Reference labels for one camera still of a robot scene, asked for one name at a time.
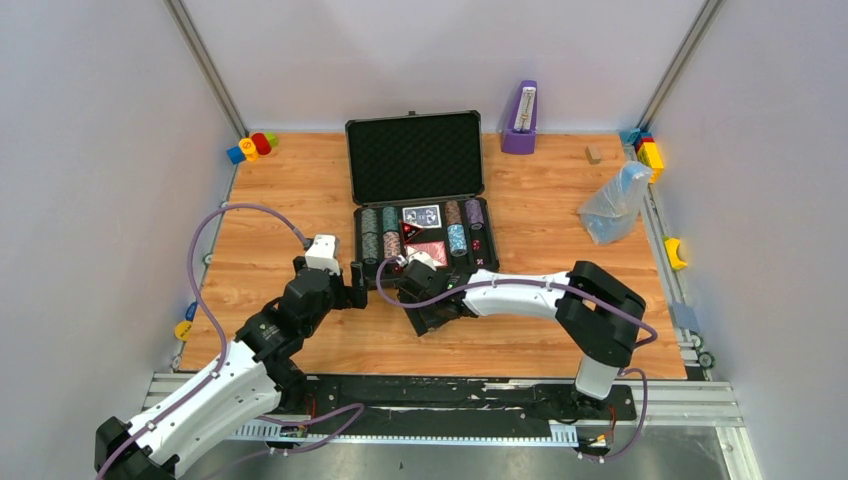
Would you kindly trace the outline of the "black triangular all-in marker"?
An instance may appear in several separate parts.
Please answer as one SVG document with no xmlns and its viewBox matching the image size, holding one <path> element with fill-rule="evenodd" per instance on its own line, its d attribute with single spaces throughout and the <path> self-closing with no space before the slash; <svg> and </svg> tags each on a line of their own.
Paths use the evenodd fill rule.
<svg viewBox="0 0 848 480">
<path fill-rule="evenodd" d="M 410 243 L 415 237 L 420 235 L 424 228 L 407 222 L 402 222 L 400 226 L 401 239 L 404 244 Z"/>
</svg>

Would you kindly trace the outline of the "teal green chip stack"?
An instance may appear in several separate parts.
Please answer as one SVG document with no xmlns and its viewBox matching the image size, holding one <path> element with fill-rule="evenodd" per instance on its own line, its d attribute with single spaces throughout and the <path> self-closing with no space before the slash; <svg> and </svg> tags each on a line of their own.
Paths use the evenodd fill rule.
<svg viewBox="0 0 848 480">
<path fill-rule="evenodd" d="M 396 207 L 386 206 L 381 211 L 382 232 L 398 232 L 400 229 L 399 211 Z"/>
</svg>

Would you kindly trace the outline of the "purple poker chip stack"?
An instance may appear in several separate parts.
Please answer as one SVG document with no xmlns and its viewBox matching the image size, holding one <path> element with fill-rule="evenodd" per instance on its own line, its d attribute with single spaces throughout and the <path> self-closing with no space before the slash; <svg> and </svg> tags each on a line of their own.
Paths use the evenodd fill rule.
<svg viewBox="0 0 848 480">
<path fill-rule="evenodd" d="M 469 228 L 472 230 L 481 230 L 485 224 L 485 217 L 480 201 L 477 199 L 467 200 L 464 203 L 464 208 Z"/>
</svg>

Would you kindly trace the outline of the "red playing card deck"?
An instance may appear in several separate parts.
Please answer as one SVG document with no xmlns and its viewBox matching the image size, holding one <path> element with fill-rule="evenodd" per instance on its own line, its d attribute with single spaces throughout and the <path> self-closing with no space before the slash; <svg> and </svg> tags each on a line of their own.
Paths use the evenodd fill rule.
<svg viewBox="0 0 848 480">
<path fill-rule="evenodd" d="M 407 244 L 405 249 L 408 255 L 417 252 L 427 253 L 436 267 L 445 267 L 448 265 L 448 253 L 443 241 Z"/>
</svg>

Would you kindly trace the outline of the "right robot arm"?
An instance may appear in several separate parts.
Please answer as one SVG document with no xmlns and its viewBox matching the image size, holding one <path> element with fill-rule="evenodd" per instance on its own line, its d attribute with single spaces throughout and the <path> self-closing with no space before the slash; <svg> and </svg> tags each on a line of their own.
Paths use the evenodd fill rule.
<svg viewBox="0 0 848 480">
<path fill-rule="evenodd" d="M 657 337 L 643 320 L 645 300 L 589 261 L 554 274 L 522 275 L 482 268 L 449 273 L 409 258 L 396 288 L 390 302 L 404 309 L 419 335 L 465 317 L 517 315 L 556 322 L 582 353 L 569 406 L 589 418 L 609 407 L 613 383 L 634 351 Z"/>
</svg>

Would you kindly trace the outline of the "light blue chip stack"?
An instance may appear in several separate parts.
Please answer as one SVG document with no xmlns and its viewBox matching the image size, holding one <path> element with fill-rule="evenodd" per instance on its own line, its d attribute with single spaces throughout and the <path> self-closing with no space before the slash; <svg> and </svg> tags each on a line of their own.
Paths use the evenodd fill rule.
<svg viewBox="0 0 848 480">
<path fill-rule="evenodd" d="M 453 257 L 462 257 L 467 254 L 468 244 L 465 228 L 462 224 L 451 224 L 447 227 L 449 253 Z"/>
</svg>

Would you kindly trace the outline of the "black poker set case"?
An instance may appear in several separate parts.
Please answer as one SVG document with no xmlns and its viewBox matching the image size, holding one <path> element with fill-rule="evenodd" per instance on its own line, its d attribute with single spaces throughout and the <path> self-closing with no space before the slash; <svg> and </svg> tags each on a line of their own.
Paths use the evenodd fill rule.
<svg viewBox="0 0 848 480">
<path fill-rule="evenodd" d="M 372 119 L 353 119 L 345 124 L 352 198 L 356 262 L 361 262 L 368 287 L 378 284 L 391 287 L 399 274 L 392 272 L 396 264 L 383 266 L 383 232 L 381 211 L 393 206 L 399 211 L 400 226 L 404 207 L 439 205 L 442 227 L 424 229 L 410 243 L 443 241 L 448 253 L 448 265 L 440 270 L 473 270 L 476 259 L 481 268 L 497 271 L 500 259 L 491 224 L 490 209 L 483 196 L 483 139 L 481 115 L 476 110 L 450 113 L 417 114 Z M 481 230 L 469 228 L 464 203 L 477 199 L 482 204 L 485 224 Z M 465 256 L 449 253 L 444 205 L 457 201 L 468 244 Z M 379 216 L 380 258 L 376 264 L 362 261 L 361 211 L 374 209 Z M 471 249 L 479 240 L 479 252 Z M 402 241 L 402 254 L 406 253 Z"/>
</svg>

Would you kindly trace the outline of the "olive blue chip stack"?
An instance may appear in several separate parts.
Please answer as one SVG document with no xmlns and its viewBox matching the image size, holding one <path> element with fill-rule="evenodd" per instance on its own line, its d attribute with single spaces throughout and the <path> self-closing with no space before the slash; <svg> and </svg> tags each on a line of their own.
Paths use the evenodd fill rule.
<svg viewBox="0 0 848 480">
<path fill-rule="evenodd" d="M 375 232 L 366 232 L 362 235 L 362 261 L 365 264 L 376 264 L 380 258 L 380 244 Z"/>
<path fill-rule="evenodd" d="M 377 211 L 374 209 L 363 209 L 361 211 L 360 225 L 361 233 L 363 235 L 377 234 L 380 230 L 379 216 Z"/>
</svg>

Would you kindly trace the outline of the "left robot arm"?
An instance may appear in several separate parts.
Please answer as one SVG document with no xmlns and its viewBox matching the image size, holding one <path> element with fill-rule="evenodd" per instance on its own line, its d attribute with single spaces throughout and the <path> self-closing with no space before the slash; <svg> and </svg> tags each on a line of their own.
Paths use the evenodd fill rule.
<svg viewBox="0 0 848 480">
<path fill-rule="evenodd" d="M 129 421 L 111 417 L 95 434 L 99 479 L 178 479 L 246 422 L 275 409 L 298 411 L 305 374 L 292 357 L 333 310 L 363 309 L 359 263 L 342 275 L 301 263 L 283 294 L 247 319 L 210 364 Z"/>
</svg>

